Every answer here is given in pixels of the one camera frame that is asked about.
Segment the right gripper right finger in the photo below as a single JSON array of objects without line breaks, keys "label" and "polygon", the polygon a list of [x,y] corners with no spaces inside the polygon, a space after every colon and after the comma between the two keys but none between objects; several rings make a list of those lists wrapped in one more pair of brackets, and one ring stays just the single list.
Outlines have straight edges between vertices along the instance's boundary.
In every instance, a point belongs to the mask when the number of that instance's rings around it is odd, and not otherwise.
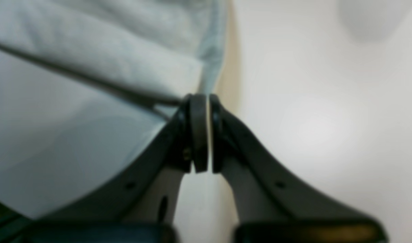
[{"label": "right gripper right finger", "polygon": [[213,172],[232,189],[234,243],[387,243],[374,218],[325,195],[280,163],[210,95]]}]

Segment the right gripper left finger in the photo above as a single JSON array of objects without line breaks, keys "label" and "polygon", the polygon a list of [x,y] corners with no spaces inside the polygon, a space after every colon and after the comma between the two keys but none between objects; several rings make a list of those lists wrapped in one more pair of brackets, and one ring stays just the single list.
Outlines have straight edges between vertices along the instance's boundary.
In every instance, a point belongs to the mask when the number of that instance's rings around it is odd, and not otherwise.
[{"label": "right gripper left finger", "polygon": [[178,243],[172,227],[182,179],[208,168],[207,98],[187,95],[123,172],[35,223],[25,243]]}]

